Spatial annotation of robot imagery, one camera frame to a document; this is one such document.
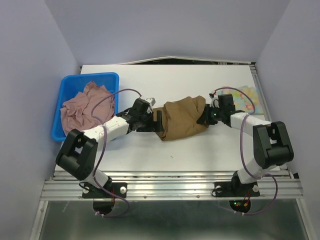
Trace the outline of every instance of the brown cloth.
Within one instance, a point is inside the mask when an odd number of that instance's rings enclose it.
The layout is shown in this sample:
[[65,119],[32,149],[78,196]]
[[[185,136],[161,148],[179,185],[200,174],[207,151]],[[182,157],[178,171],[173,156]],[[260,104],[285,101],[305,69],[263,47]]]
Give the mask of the brown cloth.
[[153,109],[162,112],[164,132],[156,134],[162,141],[184,139],[205,131],[208,126],[197,124],[205,109],[206,100],[202,96],[190,96],[175,102],[167,102],[163,107]]
[[[111,94],[104,85],[97,86],[91,81],[85,86],[83,92],[78,92],[74,98],[65,101],[60,109],[64,134],[68,135],[72,129],[82,131],[98,126],[100,122],[91,117],[91,110],[98,102]],[[115,115],[114,97],[111,96],[99,104],[93,115],[99,117],[104,123],[109,121]]]

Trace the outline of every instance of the gray wall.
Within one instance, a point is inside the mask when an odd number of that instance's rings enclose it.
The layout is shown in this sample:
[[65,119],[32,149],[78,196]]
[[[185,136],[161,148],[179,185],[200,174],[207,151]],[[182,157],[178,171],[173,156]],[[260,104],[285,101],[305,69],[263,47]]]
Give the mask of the gray wall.
[[256,61],[289,0],[45,0],[81,64]]
[[43,0],[2,1],[0,33],[0,239],[24,240],[55,162],[60,81],[78,68]]
[[291,0],[258,62],[273,120],[286,123],[292,165],[320,238],[320,1]]

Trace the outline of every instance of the purple cable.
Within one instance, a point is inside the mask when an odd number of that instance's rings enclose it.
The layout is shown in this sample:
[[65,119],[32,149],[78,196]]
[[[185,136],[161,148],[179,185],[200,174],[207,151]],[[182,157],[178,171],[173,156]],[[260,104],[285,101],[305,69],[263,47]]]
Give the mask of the purple cable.
[[[250,101],[250,103],[252,104],[252,107],[253,107],[253,112],[250,113],[251,115],[252,114],[255,114],[256,113],[256,106],[254,104],[254,102],[252,101],[252,99],[247,95],[245,94],[243,91],[237,89],[237,88],[234,88],[234,87],[229,87],[229,86],[226,86],[226,87],[220,87],[220,88],[217,88],[216,90],[214,90],[214,94],[219,91],[219,90],[222,90],[222,89],[232,89],[232,90],[235,90],[235,91],[238,91],[240,93],[242,93],[243,95],[246,96],[246,98]],[[246,120],[247,118],[249,117],[249,115],[246,115],[244,118],[243,118],[243,121],[241,123],[241,128],[240,128],[240,156],[241,156],[241,162],[242,162],[242,165],[243,165],[243,168],[244,170],[246,171],[246,173],[252,177],[253,179],[256,179],[256,180],[260,180],[259,177],[256,177],[254,176],[251,172],[249,172],[247,166],[246,166],[246,163],[245,163],[245,158],[244,158],[244,139],[243,139],[243,135],[244,135],[244,128],[245,128],[245,123],[246,123]],[[275,193],[274,193],[274,197],[271,201],[271,203],[264,209],[260,210],[260,211],[256,211],[256,212],[252,212],[252,213],[244,213],[243,215],[246,215],[246,216],[253,216],[253,215],[257,215],[257,214],[261,214],[265,211],[267,211],[268,209],[270,209],[276,202],[276,198],[277,198],[277,195],[278,195],[278,182],[276,180],[276,178],[270,174],[270,173],[266,173],[264,174],[261,178],[263,177],[271,177],[273,180],[274,180],[274,183],[275,183]],[[231,211],[233,212],[232,210],[228,209],[228,208],[225,208],[225,207],[221,207],[223,209],[226,209],[228,211]]]
[[97,108],[97,106],[99,106],[99,104],[101,104],[103,101],[105,101],[105,100],[107,100],[108,98],[113,97],[114,95],[116,95],[116,94],[118,94],[118,93],[121,93],[121,92],[123,92],[123,91],[133,91],[133,92],[136,92],[137,94],[139,94],[140,97],[142,96],[142,95],[140,94],[140,92],[138,92],[137,90],[134,90],[134,89],[131,89],[131,88],[121,89],[121,90],[116,91],[115,93],[113,93],[113,94],[111,94],[111,95],[103,98],[103,99],[102,99],[101,101],[99,101],[99,102],[92,108],[92,110],[91,110],[91,117],[97,119],[97,120],[100,122],[100,124],[102,124],[103,131],[104,131],[102,152],[101,152],[101,155],[100,155],[100,157],[99,157],[99,160],[98,160],[98,162],[97,162],[97,164],[96,164],[96,166],[95,166],[95,169],[93,170],[93,180],[94,180],[94,182],[99,186],[99,188],[101,188],[105,193],[109,194],[110,196],[112,196],[112,197],[114,197],[114,198],[117,198],[117,199],[120,199],[120,200],[124,201],[124,202],[127,203],[127,205],[128,205],[127,209],[126,209],[124,212],[119,213],[119,214],[117,214],[117,215],[109,216],[109,215],[103,215],[103,214],[101,214],[101,213],[99,213],[99,212],[96,212],[96,214],[98,214],[99,216],[102,216],[102,217],[104,217],[104,218],[114,218],[114,217],[119,217],[119,216],[122,216],[122,215],[126,214],[126,213],[129,211],[129,209],[130,209],[130,203],[129,203],[129,201],[128,201],[127,199],[125,199],[125,198],[123,198],[123,197],[121,197],[121,196],[118,196],[118,195],[116,195],[116,194],[108,191],[107,189],[105,189],[105,188],[97,181],[97,179],[96,179],[96,172],[97,172],[98,167],[99,167],[99,165],[100,165],[100,163],[101,163],[101,161],[102,161],[102,158],[103,158],[103,156],[104,156],[104,153],[105,153],[105,150],[106,150],[106,147],[107,147],[107,133],[108,133],[108,131],[107,131],[107,128],[104,126],[104,122],[103,122],[99,117],[94,116],[93,113],[94,113],[94,110]]

